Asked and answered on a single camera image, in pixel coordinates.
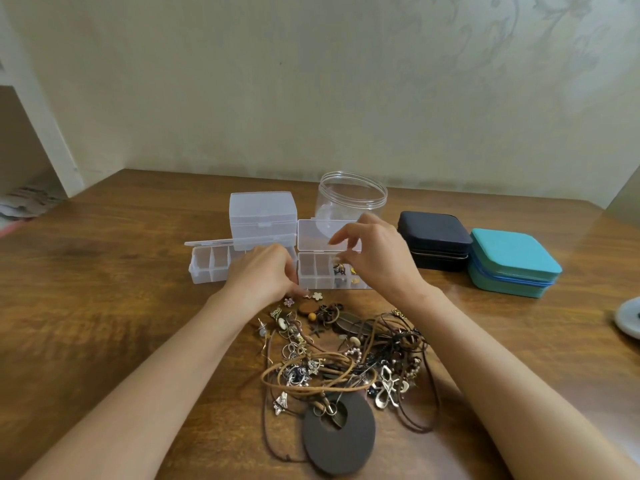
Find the brown wooden tabletop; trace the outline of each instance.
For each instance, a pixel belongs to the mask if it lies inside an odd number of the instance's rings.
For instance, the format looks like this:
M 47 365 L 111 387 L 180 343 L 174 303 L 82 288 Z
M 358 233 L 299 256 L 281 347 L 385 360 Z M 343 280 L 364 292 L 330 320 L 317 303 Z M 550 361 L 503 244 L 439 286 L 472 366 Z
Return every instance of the brown wooden tabletop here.
M 313 216 L 313 183 L 123 170 L 0 239 L 1 478 L 19 477 L 220 288 L 191 282 L 183 242 L 231 237 L 229 193 L 281 190 L 299 218 Z M 564 273 L 538 300 L 478 290 L 466 273 L 422 275 L 640 459 L 640 342 L 612 324 L 640 295 L 640 230 L 582 201 L 390 189 L 383 217 L 396 223 L 402 210 L 528 233 L 551 252 Z M 372 290 L 325 295 L 359 315 L 391 308 Z M 319 476 L 264 446 L 256 323 L 229 348 L 158 478 Z M 429 362 L 443 397 L 436 432 L 375 411 L 374 451 L 356 477 L 508 478 L 432 353 Z M 417 383 L 412 412 L 426 422 L 434 400 L 424 375 Z M 267 416 L 278 450 L 299 454 L 297 420 Z

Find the clear plastic jar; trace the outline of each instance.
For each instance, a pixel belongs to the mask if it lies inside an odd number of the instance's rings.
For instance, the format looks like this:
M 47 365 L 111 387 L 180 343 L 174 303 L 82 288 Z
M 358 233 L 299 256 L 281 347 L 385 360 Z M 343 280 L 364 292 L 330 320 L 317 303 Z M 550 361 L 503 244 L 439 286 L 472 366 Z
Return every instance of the clear plastic jar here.
M 320 180 L 316 219 L 355 221 L 363 212 L 379 216 L 386 203 L 387 188 L 379 181 L 332 171 Z

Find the person's left hand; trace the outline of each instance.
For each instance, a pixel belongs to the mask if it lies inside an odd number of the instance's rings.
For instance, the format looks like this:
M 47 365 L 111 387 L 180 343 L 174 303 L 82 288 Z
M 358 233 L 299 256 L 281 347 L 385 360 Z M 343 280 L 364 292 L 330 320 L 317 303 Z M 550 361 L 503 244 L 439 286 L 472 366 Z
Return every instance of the person's left hand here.
M 256 311 L 284 295 L 306 296 L 290 254 L 279 244 L 256 246 L 229 266 L 224 290 L 237 299 L 251 301 Z

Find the white round object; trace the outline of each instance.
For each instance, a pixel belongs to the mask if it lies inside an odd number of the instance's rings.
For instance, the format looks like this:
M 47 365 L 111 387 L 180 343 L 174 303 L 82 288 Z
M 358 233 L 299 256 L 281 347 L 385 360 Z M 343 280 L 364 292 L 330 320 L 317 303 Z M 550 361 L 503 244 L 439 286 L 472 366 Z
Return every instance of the white round object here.
M 640 296 L 620 306 L 616 312 L 616 325 L 627 335 L 640 339 Z

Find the white wall trim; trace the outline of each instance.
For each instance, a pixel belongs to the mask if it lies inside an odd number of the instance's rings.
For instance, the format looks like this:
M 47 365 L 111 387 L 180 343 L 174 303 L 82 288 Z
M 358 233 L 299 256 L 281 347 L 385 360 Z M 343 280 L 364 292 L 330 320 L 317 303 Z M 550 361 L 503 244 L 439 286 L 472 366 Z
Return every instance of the white wall trim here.
M 31 59 L 13 30 L 4 4 L 0 1 L 0 62 L 18 94 L 33 129 L 69 197 L 84 190 L 76 161 L 60 132 L 31 65 Z

